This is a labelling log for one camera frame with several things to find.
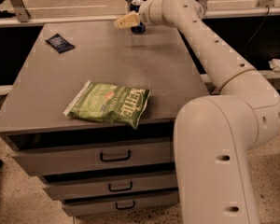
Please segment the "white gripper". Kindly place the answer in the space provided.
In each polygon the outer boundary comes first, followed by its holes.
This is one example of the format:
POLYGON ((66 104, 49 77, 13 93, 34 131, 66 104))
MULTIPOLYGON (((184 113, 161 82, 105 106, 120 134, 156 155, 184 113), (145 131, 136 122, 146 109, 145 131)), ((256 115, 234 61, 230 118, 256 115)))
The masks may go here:
POLYGON ((117 29, 132 28, 142 22, 145 26, 162 25, 162 0, 146 0, 139 8, 139 14, 130 11, 114 21, 117 29))

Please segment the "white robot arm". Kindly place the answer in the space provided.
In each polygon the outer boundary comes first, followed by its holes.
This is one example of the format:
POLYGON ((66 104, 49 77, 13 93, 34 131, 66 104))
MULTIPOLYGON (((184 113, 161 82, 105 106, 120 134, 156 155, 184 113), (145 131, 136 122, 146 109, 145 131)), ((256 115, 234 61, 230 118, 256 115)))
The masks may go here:
POLYGON ((175 119, 183 224, 259 224, 246 153, 280 132, 280 95, 202 17, 195 0, 146 0, 115 25, 176 28, 218 91, 186 103, 175 119))

